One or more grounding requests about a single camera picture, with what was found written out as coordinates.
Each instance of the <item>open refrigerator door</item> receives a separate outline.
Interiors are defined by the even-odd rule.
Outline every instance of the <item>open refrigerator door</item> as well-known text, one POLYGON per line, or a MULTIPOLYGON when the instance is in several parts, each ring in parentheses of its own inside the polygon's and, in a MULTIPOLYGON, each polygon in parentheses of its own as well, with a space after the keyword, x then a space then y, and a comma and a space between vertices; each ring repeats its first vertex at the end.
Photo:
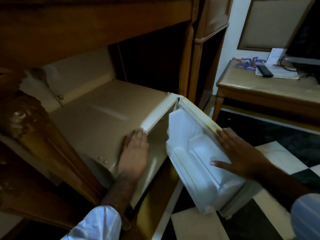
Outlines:
POLYGON ((230 218, 244 206, 261 186, 210 161, 231 163, 216 140, 221 129, 203 111, 186 98, 180 98, 177 109, 169 114, 167 153, 199 212, 219 211, 230 218))

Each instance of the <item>paper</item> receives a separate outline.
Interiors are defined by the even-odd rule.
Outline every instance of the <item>paper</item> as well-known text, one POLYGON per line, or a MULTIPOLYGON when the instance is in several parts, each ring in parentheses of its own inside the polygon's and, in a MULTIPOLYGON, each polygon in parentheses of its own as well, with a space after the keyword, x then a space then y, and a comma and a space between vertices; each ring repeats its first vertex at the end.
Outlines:
MULTIPOLYGON (((272 64, 265 64, 265 66, 269 69, 269 71, 273 74, 273 77, 277 78, 288 78, 288 79, 299 79, 298 73, 288 71, 286 69, 283 69, 281 66, 275 66, 272 64)), ((256 68, 256 75, 262 76, 261 72, 259 71, 258 68, 256 68)))
POLYGON ((277 64, 277 62, 282 59, 282 57, 285 55, 287 49, 282 48, 273 48, 270 52, 270 55, 268 57, 268 60, 266 60, 267 64, 277 64))

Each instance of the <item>tabletop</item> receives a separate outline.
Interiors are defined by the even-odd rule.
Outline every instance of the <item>tabletop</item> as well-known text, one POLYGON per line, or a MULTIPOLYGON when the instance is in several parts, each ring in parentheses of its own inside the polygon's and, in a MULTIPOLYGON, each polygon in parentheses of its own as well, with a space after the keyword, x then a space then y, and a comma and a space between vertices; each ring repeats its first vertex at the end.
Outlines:
POLYGON ((268 95, 282 96, 287 99, 320 103, 320 85, 314 77, 299 80, 284 78, 263 78, 255 72, 236 68, 237 61, 232 60, 225 74, 217 82, 217 87, 227 87, 268 95))

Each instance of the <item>remote control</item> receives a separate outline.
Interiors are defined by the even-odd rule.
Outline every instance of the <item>remote control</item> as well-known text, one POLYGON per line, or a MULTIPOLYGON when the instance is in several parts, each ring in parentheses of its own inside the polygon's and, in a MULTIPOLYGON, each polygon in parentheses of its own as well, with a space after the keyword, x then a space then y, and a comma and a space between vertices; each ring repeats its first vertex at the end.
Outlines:
POLYGON ((273 74, 265 65, 257 65, 257 68, 259 69, 263 77, 273 77, 273 74))

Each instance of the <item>striped sleeve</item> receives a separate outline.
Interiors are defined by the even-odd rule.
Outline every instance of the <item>striped sleeve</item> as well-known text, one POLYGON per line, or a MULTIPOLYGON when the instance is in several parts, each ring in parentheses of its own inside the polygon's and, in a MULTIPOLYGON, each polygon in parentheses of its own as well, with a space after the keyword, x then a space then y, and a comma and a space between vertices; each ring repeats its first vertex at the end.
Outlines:
POLYGON ((320 194, 298 198, 291 209, 291 223, 299 240, 320 239, 320 194))
POLYGON ((121 218, 111 206, 98 206, 61 240, 118 240, 121 218))

